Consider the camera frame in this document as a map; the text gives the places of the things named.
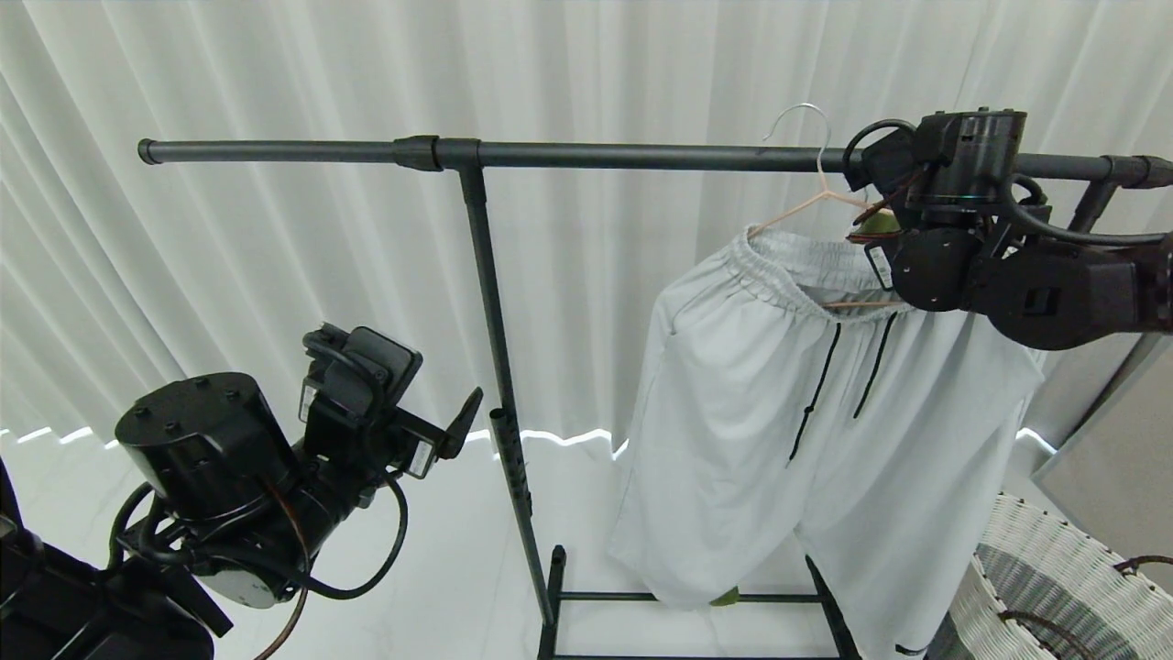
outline gray stripe on basket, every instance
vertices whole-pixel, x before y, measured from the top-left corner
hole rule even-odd
[[[1008,610],[1037,614],[1079,639],[1096,660],[1135,660],[1137,651],[1120,633],[1108,626],[1087,604],[1077,600],[1050,576],[1042,573],[1023,558],[981,544],[977,557],[985,577]],[[1022,624],[1059,658],[1078,658],[1079,652],[1045,628]]]
[[[924,654],[924,660],[976,660],[974,654],[965,648],[957,634],[957,625],[952,621],[952,615],[947,614],[941,621],[937,634],[933,637],[929,649]]]

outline wire hanger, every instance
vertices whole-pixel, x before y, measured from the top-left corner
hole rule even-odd
[[[811,205],[813,205],[813,204],[815,204],[815,203],[818,203],[818,202],[820,202],[822,199],[839,199],[840,202],[846,202],[848,204],[852,204],[853,206],[859,206],[861,209],[868,209],[868,207],[870,207],[870,204],[868,204],[867,202],[861,202],[860,199],[856,199],[855,197],[848,197],[847,195],[841,195],[839,192],[835,192],[827,184],[827,173],[825,171],[822,171],[822,152],[827,150],[828,145],[830,145],[830,120],[827,118],[827,113],[822,111],[822,108],[820,108],[819,106],[815,106],[814,103],[796,103],[794,106],[791,106],[789,108],[786,108],[785,110],[781,111],[781,114],[778,115],[778,118],[774,120],[774,124],[772,127],[769,127],[769,132],[767,132],[766,135],[764,135],[761,137],[761,141],[765,142],[766,140],[769,140],[769,137],[774,134],[774,130],[778,129],[778,123],[780,121],[782,121],[782,117],[786,116],[786,114],[789,113],[791,110],[796,110],[799,108],[809,108],[809,109],[819,113],[819,116],[822,117],[822,123],[823,123],[823,125],[827,129],[823,132],[822,147],[819,147],[819,155],[815,156],[815,161],[814,161],[815,162],[815,169],[819,171],[819,183],[822,185],[822,190],[820,190],[813,197],[811,197],[809,199],[802,202],[801,204],[799,204],[799,205],[796,205],[796,206],[794,206],[794,207],[792,207],[792,209],[782,212],[782,215],[775,217],[774,219],[771,219],[769,222],[765,222],[762,224],[759,224],[759,225],[750,229],[750,238],[753,238],[758,233],[761,233],[771,224],[774,224],[777,222],[781,222],[781,220],[786,219],[787,217],[791,217],[792,215],[794,215],[794,213],[801,211],[802,209],[805,209],[807,206],[811,206]]]

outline black drawstring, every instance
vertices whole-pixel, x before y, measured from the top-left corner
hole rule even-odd
[[[888,333],[891,329],[891,324],[896,320],[896,314],[888,317],[887,325],[883,326],[883,336],[880,338],[880,348],[876,349],[876,362],[872,366],[872,376],[868,376],[868,385],[863,387],[863,396],[860,397],[860,406],[855,407],[855,415],[852,420],[857,420],[860,417],[860,411],[863,410],[863,402],[868,401],[868,393],[872,392],[872,383],[876,380],[876,374],[880,373],[880,359],[883,358],[883,348],[888,345]]]
[[[819,376],[819,385],[814,388],[814,396],[811,397],[811,406],[802,409],[802,423],[799,424],[799,434],[794,436],[794,449],[791,450],[791,457],[786,460],[787,463],[794,461],[794,455],[799,453],[799,441],[802,440],[802,431],[806,430],[807,420],[811,419],[811,414],[814,413],[814,404],[819,402],[819,393],[822,392],[822,383],[827,380],[827,372],[830,369],[830,356],[835,355],[835,345],[839,343],[839,334],[842,333],[843,324],[835,324],[835,339],[830,341],[830,348],[827,349],[827,361],[822,363],[822,375]]]

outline clothes rack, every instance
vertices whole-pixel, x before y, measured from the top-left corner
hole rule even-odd
[[[460,175],[461,191],[468,211],[473,251],[480,279],[481,298],[488,326],[493,368],[497,381],[500,408],[489,413],[493,437],[504,470],[509,498],[513,503],[517,531],[521,536],[526,563],[529,567],[534,594],[542,615],[538,640],[538,660],[621,660],[658,658],[667,660],[703,660],[683,656],[583,655],[557,652],[558,624],[562,604],[567,601],[631,603],[655,600],[650,593],[567,591],[563,577],[567,551],[556,545],[550,557],[550,573],[545,576],[533,524],[533,495],[530,494],[526,461],[521,443],[521,427],[514,399],[513,373],[506,342],[506,324],[501,308],[489,225],[488,191],[484,168],[579,168],[579,169],[659,169],[712,171],[815,171],[819,149],[799,147],[737,147],[737,145],[674,145],[674,144],[592,144],[592,143],[535,143],[482,142],[475,138],[415,135],[391,142],[351,141],[197,141],[160,142],[142,140],[138,155],[148,164],[165,162],[350,162],[393,163],[420,171],[455,170]],[[826,149],[822,169],[835,173],[843,171],[842,149]],[[1052,154],[1019,154],[1016,170],[1035,178],[1066,178],[1089,181],[1091,184],[1077,210],[1078,229],[1091,227],[1098,211],[1119,184],[1137,178],[1147,164],[1135,156],[1062,156]],[[788,603],[820,605],[842,660],[859,660],[860,654],[843,621],[834,597],[818,569],[807,558],[814,580],[813,594],[746,594],[745,603]],[[815,660],[780,658],[774,660]]]

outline white shorts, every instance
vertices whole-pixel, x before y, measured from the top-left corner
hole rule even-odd
[[[861,245],[746,232],[656,301],[610,552],[699,607],[792,532],[862,653],[920,655],[989,518],[1042,354],[884,299]]]

